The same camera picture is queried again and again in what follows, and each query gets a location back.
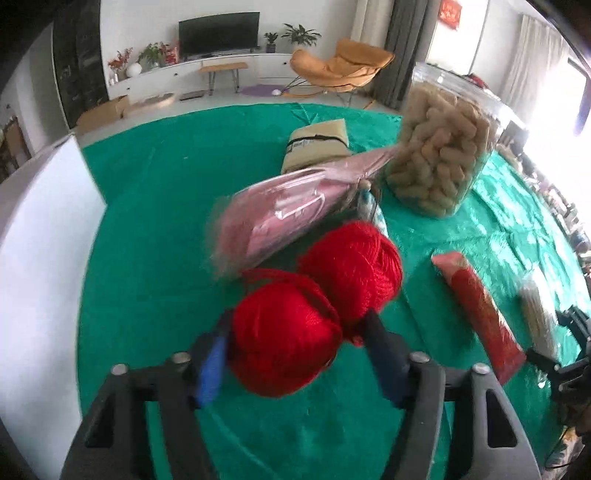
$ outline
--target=orange chair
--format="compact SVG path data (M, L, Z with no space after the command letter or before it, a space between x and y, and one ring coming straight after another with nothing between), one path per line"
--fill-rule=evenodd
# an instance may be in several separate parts
M393 58L394 55L381 48L347 38L339 40L335 56L328 61L320 60L306 50L296 50L291 56L290 65L298 77L281 93L286 96L305 97L321 92L353 92L367 85ZM320 87L321 91L309 95L288 92L290 88L305 83Z

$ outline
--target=red wall decoration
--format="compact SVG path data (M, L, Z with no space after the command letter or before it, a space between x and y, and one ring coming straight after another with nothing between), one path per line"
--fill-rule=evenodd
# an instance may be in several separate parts
M457 30L460 26L462 6L456 0L443 0L439 8L439 20L448 27Z

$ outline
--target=white vase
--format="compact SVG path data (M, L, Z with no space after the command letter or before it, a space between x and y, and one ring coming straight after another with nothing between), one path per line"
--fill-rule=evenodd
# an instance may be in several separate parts
M142 66L139 63L132 63L127 70L125 71L129 78L137 77L140 73L142 73Z

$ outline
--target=jar of peanuts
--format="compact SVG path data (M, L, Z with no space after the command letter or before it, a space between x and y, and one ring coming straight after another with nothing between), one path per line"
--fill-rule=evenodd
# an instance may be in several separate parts
M488 161L506 125L507 107L468 80L417 63L386 167L397 198L437 218L453 215Z

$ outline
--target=ball of yarn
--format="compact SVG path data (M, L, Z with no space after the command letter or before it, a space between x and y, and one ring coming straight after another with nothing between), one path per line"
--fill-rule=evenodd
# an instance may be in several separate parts
M339 314L345 337L369 309L382 310L399 292L402 263L394 244L367 222L329 232L300 259L298 272L312 278Z
M320 287L303 275L254 270L245 277L271 283L238 304L229 365L253 393L293 393L335 358L343 339L338 315Z

